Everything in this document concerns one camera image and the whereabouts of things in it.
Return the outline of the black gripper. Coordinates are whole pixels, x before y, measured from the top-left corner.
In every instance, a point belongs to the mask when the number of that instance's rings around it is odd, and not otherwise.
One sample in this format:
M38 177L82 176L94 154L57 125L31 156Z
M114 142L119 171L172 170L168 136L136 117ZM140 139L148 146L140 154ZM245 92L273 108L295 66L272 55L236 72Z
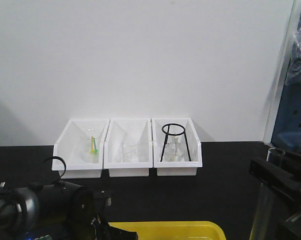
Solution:
M278 240L301 240L301 169L291 163L284 168L255 157L249 173L264 184L287 207L290 216L278 223Z
M90 216L88 223L88 240L137 240L136 231L128 231L111 226L104 218L97 213Z

